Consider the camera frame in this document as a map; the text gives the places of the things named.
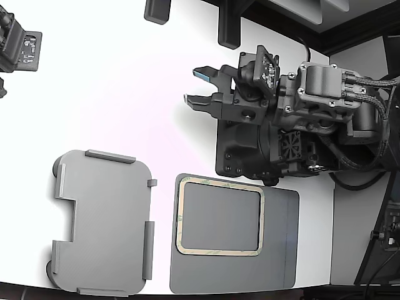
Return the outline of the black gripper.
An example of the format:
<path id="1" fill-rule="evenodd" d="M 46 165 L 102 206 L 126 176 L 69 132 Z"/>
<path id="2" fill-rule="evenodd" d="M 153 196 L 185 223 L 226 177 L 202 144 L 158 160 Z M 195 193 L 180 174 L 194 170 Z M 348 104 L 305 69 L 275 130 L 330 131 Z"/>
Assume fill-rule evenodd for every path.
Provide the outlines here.
<path id="1" fill-rule="evenodd" d="M 184 95 L 184 102 L 194 111 L 222 117 L 223 94 L 231 93 L 233 112 L 224 115 L 228 120 L 261 125 L 270 104 L 276 103 L 279 79 L 279 58 L 267 51 L 258 51 L 253 60 L 240 67 L 223 66 L 220 70 L 210 66 L 192 70 L 195 77 L 217 87 L 211 96 Z"/>

